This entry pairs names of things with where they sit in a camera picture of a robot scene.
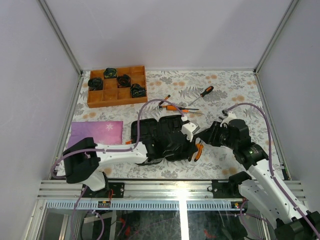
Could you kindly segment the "orange handled pliers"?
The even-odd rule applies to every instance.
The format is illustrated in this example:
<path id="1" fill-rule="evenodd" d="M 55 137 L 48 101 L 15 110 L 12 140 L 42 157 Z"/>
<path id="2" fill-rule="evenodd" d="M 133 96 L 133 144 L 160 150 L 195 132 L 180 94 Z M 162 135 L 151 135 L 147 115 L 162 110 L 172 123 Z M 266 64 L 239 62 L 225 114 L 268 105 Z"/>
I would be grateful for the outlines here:
<path id="1" fill-rule="evenodd" d="M 196 145 L 196 148 L 197 148 L 197 151 L 194 152 L 189 158 L 188 158 L 188 161 L 191 162 L 197 162 L 201 155 L 202 155 L 202 152 L 203 152 L 203 148 L 204 148 L 204 145 L 202 144 L 201 141 L 199 141 L 199 143 L 197 143 Z"/>

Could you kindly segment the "black plastic tool case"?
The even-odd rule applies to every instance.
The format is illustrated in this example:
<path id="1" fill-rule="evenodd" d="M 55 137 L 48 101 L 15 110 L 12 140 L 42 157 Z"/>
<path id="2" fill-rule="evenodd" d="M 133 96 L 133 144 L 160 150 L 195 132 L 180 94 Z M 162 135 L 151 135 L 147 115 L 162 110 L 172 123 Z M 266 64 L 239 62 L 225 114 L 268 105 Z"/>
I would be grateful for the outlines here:
<path id="1" fill-rule="evenodd" d="M 170 133 L 181 132 L 183 122 L 180 115 L 169 115 L 159 120 L 147 118 L 134 121 L 131 124 L 130 139 L 132 143 L 137 141 L 138 130 L 140 130 L 139 141 L 145 144 L 145 139 L 162 137 Z M 161 161 L 144 161 L 141 165 L 155 165 Z"/>

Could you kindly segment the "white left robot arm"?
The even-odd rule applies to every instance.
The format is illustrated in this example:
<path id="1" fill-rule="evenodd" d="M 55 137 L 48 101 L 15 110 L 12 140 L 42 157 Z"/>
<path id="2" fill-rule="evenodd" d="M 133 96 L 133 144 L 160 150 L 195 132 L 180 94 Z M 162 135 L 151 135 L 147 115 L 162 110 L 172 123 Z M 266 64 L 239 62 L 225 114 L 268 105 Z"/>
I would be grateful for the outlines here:
<path id="1" fill-rule="evenodd" d="M 110 190 L 103 170 L 113 164 L 131 163 L 148 166 L 162 160 L 191 159 L 198 152 L 194 141 L 181 131 L 161 137 L 144 137 L 137 144 L 103 145 L 86 137 L 63 152 L 66 182 L 82 183 L 98 197 L 105 197 Z"/>

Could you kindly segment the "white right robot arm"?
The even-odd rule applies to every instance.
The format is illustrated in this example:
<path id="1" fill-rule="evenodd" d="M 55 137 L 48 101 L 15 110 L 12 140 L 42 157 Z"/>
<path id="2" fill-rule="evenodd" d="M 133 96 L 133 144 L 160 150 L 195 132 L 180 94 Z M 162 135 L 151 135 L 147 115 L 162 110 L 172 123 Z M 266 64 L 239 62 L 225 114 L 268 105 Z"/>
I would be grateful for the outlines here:
<path id="1" fill-rule="evenodd" d="M 274 229 L 278 240 L 318 240 L 320 214 L 311 212 L 270 167 L 271 158 L 251 140 L 242 119 L 214 122 L 195 135 L 213 147 L 227 147 L 245 171 L 229 177 L 228 192 L 249 200 Z"/>

